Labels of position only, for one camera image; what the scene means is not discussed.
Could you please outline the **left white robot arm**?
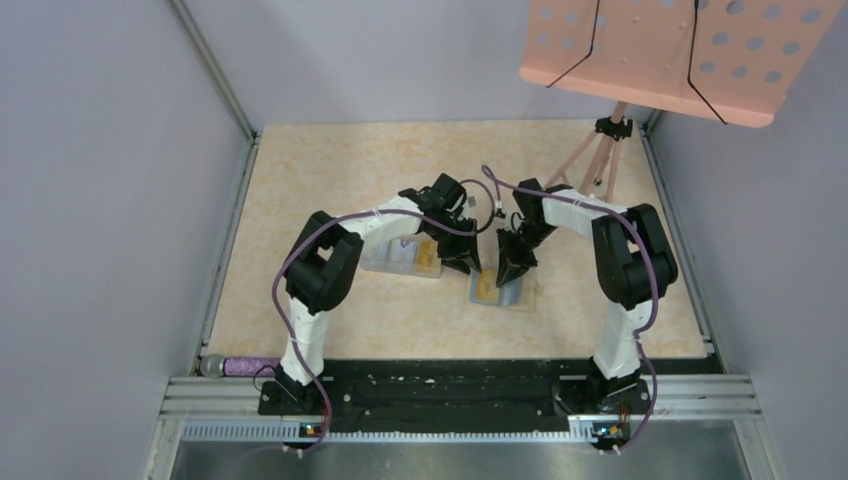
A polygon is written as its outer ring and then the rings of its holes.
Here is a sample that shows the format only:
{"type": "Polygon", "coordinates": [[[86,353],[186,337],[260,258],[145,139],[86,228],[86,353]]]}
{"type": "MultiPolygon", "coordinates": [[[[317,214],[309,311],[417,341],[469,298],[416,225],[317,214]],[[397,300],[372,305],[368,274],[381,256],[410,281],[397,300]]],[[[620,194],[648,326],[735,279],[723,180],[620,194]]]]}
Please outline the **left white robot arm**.
{"type": "Polygon", "coordinates": [[[308,218],[271,286],[288,333],[274,378],[292,410],[308,413],[319,404],[328,323],[350,293],[363,253],[425,234],[443,266],[464,275],[481,271],[467,200],[461,181],[440,174],[432,185],[404,189],[374,209],[343,216],[319,210],[308,218]]]}

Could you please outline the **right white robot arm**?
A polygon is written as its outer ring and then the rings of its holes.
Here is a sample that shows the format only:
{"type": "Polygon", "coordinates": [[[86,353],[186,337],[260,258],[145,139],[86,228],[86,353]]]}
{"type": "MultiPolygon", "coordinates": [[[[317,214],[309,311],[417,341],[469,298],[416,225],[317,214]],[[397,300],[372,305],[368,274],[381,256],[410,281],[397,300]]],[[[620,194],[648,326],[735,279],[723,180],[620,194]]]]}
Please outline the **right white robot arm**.
{"type": "Polygon", "coordinates": [[[536,249],[558,228],[592,242],[608,316],[590,359],[584,399],[612,412],[640,381],[638,338],[653,325],[660,299],[678,278],[658,211],[650,204],[617,207],[564,184],[545,188],[535,179],[520,182],[513,198],[520,221],[497,232],[498,287],[537,267],[536,249]]]}

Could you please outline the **clear plastic card tray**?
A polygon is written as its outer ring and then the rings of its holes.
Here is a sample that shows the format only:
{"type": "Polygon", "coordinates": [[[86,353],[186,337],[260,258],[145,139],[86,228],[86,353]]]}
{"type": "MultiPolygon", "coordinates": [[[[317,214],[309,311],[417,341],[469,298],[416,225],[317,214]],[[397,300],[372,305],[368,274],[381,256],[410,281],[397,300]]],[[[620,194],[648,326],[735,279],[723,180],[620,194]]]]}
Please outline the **clear plastic card tray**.
{"type": "Polygon", "coordinates": [[[380,244],[360,258],[362,270],[438,278],[443,266],[437,254],[437,244],[423,237],[402,237],[380,244]]]}

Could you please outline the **purple glitter microphone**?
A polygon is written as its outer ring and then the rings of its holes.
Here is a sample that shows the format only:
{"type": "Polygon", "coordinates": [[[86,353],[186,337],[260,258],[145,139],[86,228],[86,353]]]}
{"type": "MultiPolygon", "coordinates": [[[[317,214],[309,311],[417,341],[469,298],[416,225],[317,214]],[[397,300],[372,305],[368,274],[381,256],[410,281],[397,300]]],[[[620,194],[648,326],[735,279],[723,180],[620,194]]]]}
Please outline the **purple glitter microphone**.
{"type": "Polygon", "coordinates": [[[278,358],[206,355],[199,360],[198,374],[206,378],[273,376],[278,358]]]}

